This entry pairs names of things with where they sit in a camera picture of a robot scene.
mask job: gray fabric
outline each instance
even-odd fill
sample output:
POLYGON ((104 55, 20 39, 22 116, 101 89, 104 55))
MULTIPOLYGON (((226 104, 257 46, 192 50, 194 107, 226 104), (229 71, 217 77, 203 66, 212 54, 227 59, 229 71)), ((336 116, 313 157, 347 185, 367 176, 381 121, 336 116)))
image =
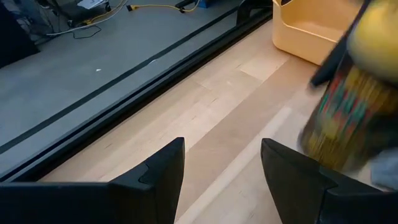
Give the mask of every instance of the gray fabric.
POLYGON ((371 180, 375 185, 398 190, 398 148, 384 150, 373 159, 371 180))

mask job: yellow plastic bin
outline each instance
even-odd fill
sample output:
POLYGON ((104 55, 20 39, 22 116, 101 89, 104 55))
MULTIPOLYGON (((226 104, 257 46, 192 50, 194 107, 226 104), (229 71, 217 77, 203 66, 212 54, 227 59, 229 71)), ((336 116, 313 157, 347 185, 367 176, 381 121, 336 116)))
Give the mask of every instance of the yellow plastic bin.
POLYGON ((275 46, 320 65, 361 7, 352 0, 273 0, 275 46))

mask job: wooden floor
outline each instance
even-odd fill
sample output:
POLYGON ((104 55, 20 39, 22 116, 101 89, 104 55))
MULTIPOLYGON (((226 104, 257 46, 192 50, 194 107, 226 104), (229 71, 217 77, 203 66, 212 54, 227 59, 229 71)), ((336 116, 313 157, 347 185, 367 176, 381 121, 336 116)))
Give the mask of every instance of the wooden floor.
POLYGON ((322 91, 305 91, 317 67, 277 50, 271 30, 272 22, 264 24, 42 181, 108 181, 183 136, 177 223, 281 223, 261 139, 295 149, 322 91))

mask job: gray floor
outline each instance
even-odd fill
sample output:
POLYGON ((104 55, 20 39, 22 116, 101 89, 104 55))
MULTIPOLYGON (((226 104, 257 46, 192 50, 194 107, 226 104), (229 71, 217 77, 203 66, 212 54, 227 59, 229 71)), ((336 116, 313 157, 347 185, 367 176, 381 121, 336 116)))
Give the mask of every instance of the gray floor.
MULTIPOLYGON (((178 0, 151 1, 175 4, 178 0)), ((122 10, 90 39, 63 35, 42 52, 0 70, 0 144, 17 137, 123 72, 239 4, 224 0, 189 14, 161 8, 122 10)), ((132 1, 147 4, 148 0, 132 1)), ((94 116, 234 26, 231 15, 0 155, 0 173, 94 116)))

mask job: yellow cable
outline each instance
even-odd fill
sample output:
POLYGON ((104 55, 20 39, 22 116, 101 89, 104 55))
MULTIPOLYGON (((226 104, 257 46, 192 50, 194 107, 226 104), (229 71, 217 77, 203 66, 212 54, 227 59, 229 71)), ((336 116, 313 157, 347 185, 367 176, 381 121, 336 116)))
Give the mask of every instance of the yellow cable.
MULTIPOLYGON (((201 0, 198 0, 197 3, 195 4, 195 6, 192 9, 182 9, 183 12, 193 12, 200 3, 201 0)), ((130 5, 132 10, 136 10, 139 9, 141 7, 168 7, 171 9, 175 9, 175 10, 180 10, 180 8, 177 8, 175 6, 171 6, 171 5, 163 5, 163 4, 145 4, 145 5, 130 5)))
POLYGON ((104 14, 102 14, 102 15, 96 16, 96 17, 94 17, 94 18, 92 18, 92 19, 89 19, 86 23, 91 24, 94 20, 109 15, 110 13, 114 12, 115 10, 117 10, 119 7, 122 7, 125 3, 127 3, 127 1, 128 1, 128 0, 125 0, 125 1, 120 0, 119 4, 118 4, 116 7, 114 7, 112 10, 110 10, 109 12, 104 13, 104 14))

